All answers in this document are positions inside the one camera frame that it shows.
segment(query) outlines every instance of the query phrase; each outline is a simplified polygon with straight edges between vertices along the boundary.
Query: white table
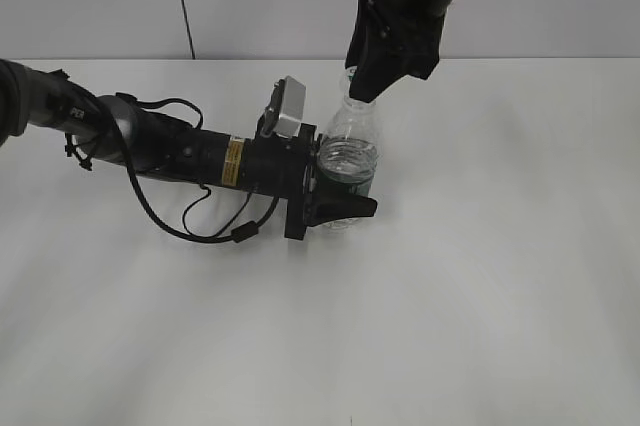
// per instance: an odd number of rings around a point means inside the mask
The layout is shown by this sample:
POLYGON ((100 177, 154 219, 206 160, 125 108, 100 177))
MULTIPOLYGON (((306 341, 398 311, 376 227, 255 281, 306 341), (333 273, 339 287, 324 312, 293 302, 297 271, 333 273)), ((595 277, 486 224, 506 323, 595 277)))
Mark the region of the white table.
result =
MULTIPOLYGON (((337 108, 335 61, 37 61, 183 96, 250 137, 275 80, 337 108)), ((640 60, 445 61, 381 98, 377 219, 175 240, 60 133, 0 150, 0 424, 640 424, 640 60)), ((183 114, 182 109, 171 110, 183 114)), ((177 225, 191 185, 143 181, 177 225)), ((243 199, 217 192, 202 233, 243 199)), ((249 208, 257 217, 266 200, 249 208)))

